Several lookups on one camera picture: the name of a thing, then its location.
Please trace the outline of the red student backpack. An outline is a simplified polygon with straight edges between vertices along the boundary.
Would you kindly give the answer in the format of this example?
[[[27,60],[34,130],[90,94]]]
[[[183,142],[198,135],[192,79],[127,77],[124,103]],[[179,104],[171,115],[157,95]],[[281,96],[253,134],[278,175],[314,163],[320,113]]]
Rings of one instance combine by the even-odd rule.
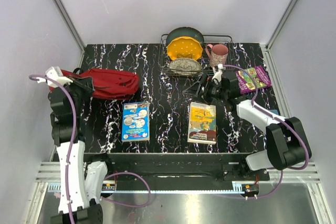
[[[73,72],[62,70],[65,77],[69,79],[92,78],[94,85],[93,98],[103,100],[123,100],[135,94],[139,88],[139,77],[137,74],[111,70],[93,68],[83,71],[76,68]]]

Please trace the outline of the black wire dish rack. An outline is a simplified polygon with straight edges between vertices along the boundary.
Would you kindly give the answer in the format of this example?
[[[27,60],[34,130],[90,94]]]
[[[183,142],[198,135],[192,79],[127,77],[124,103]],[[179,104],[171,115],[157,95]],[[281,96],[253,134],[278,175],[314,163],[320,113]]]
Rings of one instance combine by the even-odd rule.
[[[214,74],[213,68],[209,65],[210,59],[205,51],[205,46],[207,44],[212,45],[225,45],[229,49],[229,53],[226,59],[227,65],[233,65],[235,61],[235,49],[233,39],[229,35],[203,35],[204,43],[202,45],[203,52],[202,56],[197,59],[197,63],[183,60],[183,63],[174,63],[173,66],[176,68],[171,68],[170,64],[172,60],[167,55],[167,37],[168,34],[163,34],[160,40],[160,48],[159,48],[159,59],[158,65],[160,67],[160,71],[169,76],[199,76],[200,74],[207,74],[212,76]]]

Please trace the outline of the yellow paperback book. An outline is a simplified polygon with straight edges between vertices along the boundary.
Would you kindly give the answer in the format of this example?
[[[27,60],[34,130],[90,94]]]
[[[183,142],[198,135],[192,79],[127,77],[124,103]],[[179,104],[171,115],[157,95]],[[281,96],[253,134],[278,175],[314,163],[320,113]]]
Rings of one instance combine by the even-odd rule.
[[[216,106],[191,102],[187,141],[189,143],[216,144]]]

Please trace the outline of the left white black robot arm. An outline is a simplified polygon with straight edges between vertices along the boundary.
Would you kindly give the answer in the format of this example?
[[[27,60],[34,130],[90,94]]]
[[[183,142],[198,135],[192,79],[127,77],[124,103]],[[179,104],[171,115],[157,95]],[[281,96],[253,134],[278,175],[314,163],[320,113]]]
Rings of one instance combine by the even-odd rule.
[[[50,91],[52,138],[60,162],[60,203],[51,223],[102,223],[100,195],[104,180],[113,175],[106,154],[83,161],[84,123],[80,111],[94,91],[91,78],[75,79]]]

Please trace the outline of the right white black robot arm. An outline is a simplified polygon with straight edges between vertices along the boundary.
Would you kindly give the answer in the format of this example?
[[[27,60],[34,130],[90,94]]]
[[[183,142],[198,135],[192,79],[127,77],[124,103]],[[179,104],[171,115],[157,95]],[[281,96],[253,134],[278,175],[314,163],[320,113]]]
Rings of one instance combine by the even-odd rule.
[[[308,166],[312,152],[301,121],[276,115],[247,98],[240,91],[235,73],[218,72],[213,77],[203,74],[184,92],[205,103],[223,101],[241,119],[264,132],[266,150],[246,156],[245,163],[238,167],[242,179],[252,179],[261,169],[302,170]]]

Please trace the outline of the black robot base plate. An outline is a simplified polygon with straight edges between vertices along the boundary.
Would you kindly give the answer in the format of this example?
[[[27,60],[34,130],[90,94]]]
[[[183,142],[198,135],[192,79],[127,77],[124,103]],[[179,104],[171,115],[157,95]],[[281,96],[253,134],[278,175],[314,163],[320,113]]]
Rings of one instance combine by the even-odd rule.
[[[84,161],[95,156],[108,157],[113,172],[134,172],[145,176],[200,175],[223,180],[270,180],[263,169],[242,175],[239,166],[247,156],[245,153],[85,153]]]

